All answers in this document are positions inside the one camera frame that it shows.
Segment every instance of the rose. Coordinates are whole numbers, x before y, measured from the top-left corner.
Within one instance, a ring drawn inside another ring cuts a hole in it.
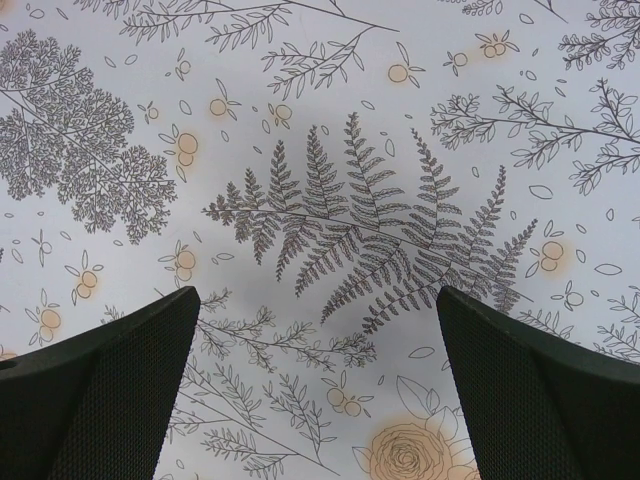
[[[466,465],[460,465],[449,469],[447,480],[482,480],[480,478],[480,472],[478,470],[468,467]]]
[[[372,480],[447,480],[452,465],[442,434],[410,423],[374,438],[369,468]]]

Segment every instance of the ribbed black pad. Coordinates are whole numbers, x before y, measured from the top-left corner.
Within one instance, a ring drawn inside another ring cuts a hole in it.
[[[199,308],[183,288],[0,370],[0,479],[152,479]]]
[[[437,305],[483,480],[640,478],[640,367],[453,288]]]

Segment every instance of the orange rose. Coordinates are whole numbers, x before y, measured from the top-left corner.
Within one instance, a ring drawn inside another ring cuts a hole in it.
[[[369,465],[372,480],[447,480],[452,463],[442,434],[410,423],[373,439]]]
[[[447,480],[482,480],[480,472],[475,468],[460,465],[449,470]]]

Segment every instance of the botanical print fabric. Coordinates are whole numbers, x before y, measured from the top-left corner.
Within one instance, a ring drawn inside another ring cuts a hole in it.
[[[0,0],[0,36],[0,358],[196,286],[156,480],[478,480],[443,285],[640,358],[640,1]]]

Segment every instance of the black object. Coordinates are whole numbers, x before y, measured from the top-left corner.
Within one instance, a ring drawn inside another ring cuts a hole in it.
[[[150,480],[199,309],[182,288],[0,362],[0,480]]]
[[[442,335],[483,480],[640,478],[640,367],[451,287]]]

